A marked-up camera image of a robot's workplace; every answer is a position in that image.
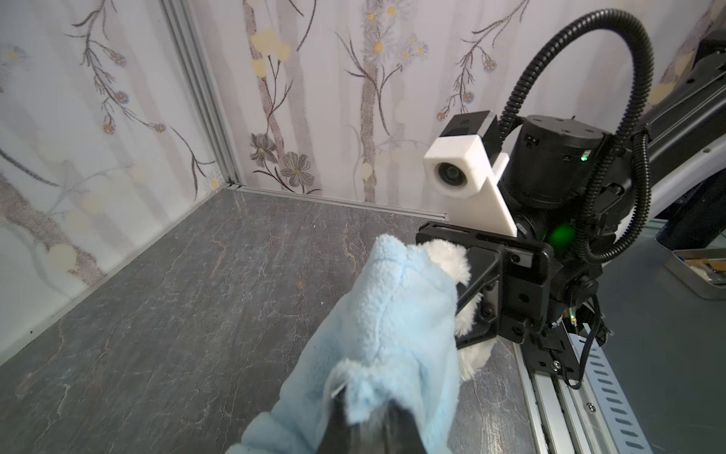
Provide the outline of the light blue fleece hoodie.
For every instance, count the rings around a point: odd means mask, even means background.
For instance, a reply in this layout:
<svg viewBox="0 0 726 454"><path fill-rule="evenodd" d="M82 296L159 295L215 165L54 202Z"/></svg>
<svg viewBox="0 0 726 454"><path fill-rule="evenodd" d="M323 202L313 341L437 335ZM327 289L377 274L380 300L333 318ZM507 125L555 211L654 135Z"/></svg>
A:
<svg viewBox="0 0 726 454"><path fill-rule="evenodd" d="M379 236L272 410L258 414L229 452L316 452L336 393L346 423L364 423L393 403L413 417L426 452L448 452L459 399L457 301L456 280L424 247Z"/></svg>

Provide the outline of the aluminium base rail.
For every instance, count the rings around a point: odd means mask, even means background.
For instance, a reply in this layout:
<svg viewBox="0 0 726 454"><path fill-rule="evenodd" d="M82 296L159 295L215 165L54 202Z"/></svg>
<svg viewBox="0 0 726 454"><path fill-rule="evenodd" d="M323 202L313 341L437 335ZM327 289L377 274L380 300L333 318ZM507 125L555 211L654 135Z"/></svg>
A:
<svg viewBox="0 0 726 454"><path fill-rule="evenodd" d="M521 345L514 347L537 453L650 453L616 374L602 349L593 345L580 389L532 366Z"/></svg>

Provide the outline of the white plush teddy bear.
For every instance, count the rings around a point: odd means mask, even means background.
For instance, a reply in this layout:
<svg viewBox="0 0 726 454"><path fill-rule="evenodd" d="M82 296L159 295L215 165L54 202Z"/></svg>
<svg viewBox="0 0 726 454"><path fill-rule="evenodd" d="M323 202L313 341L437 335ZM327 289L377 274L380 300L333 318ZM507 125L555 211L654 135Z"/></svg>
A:
<svg viewBox="0 0 726 454"><path fill-rule="evenodd" d="M472 282L471 267L466 258L466 249L461 245L433 239L421 245L431 261L439 266L457 284L468 285ZM472 334L476 311L480 309L482 296L472 297L456 315L455 336L457 339ZM496 340L484 340L458 350L459 375L462 382L471 381L489 361Z"/></svg>

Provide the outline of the aluminium corner post right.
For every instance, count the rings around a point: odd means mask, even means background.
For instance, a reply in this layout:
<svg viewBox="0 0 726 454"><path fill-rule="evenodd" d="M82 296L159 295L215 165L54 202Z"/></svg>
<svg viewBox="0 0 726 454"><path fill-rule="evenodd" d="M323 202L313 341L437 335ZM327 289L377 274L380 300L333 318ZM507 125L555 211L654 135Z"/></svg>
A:
<svg viewBox="0 0 726 454"><path fill-rule="evenodd" d="M246 182L236 162L234 138L191 2L162 0L160 4L221 174L233 188L243 187Z"/></svg>

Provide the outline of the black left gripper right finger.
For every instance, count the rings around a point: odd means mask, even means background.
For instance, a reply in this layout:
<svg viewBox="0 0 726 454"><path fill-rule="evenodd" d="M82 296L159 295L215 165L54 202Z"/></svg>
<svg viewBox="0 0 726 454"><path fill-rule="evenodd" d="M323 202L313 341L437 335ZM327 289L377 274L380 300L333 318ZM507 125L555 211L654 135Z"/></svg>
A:
<svg viewBox="0 0 726 454"><path fill-rule="evenodd" d="M386 410L382 438L386 454L427 453L414 416L397 405L391 405Z"/></svg>

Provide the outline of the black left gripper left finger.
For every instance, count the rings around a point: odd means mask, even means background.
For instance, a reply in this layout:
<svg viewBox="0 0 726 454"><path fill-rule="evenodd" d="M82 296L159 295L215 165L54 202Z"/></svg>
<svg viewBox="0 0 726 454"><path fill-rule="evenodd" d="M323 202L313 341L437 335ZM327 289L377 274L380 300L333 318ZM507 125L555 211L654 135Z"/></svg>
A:
<svg viewBox="0 0 726 454"><path fill-rule="evenodd" d="M347 423L344 397L336 396L317 454L349 454L351 449L352 427Z"/></svg>

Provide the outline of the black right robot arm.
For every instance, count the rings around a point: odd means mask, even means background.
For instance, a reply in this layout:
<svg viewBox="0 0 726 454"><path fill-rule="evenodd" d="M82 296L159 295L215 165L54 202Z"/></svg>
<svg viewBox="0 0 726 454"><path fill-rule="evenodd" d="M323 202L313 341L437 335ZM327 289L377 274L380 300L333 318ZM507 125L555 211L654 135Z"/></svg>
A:
<svg viewBox="0 0 726 454"><path fill-rule="evenodd" d="M633 82L615 132L576 119L521 115L540 75L576 39L607 30L627 45ZM604 266L646 223L720 166L706 160L725 137L725 32L699 42L690 72L654 107L652 44L633 17L603 9L556 34L527 66L502 115L460 113L423 166L449 202L447 224L416 239L458 282L459 376L468 381L505 338L529 370L582 384L586 352L609 329L597 298Z"/></svg>

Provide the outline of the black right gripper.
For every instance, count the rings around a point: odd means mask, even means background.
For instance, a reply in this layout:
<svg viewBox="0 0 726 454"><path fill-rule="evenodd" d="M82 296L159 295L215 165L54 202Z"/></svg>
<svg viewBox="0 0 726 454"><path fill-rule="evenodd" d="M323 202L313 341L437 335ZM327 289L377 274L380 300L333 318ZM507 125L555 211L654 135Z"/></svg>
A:
<svg viewBox="0 0 726 454"><path fill-rule="evenodd" d="M566 385L582 384L592 346L602 346L609 335L597 300L601 265L557 259L543 242L429 221L416 242L433 239L466 249L472 282L457 284L457 314L482 296L473 333L456 338L458 350L503 338L521 345L532 366L547 371L552 363Z"/></svg>

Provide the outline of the metal tray outside enclosure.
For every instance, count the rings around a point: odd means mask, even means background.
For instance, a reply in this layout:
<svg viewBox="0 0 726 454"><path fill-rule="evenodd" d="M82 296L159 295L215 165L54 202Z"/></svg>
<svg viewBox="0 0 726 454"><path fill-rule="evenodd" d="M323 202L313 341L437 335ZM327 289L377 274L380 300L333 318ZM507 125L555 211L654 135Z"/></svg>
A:
<svg viewBox="0 0 726 454"><path fill-rule="evenodd" d="M699 297L725 300L725 249L676 250L665 267Z"/></svg>

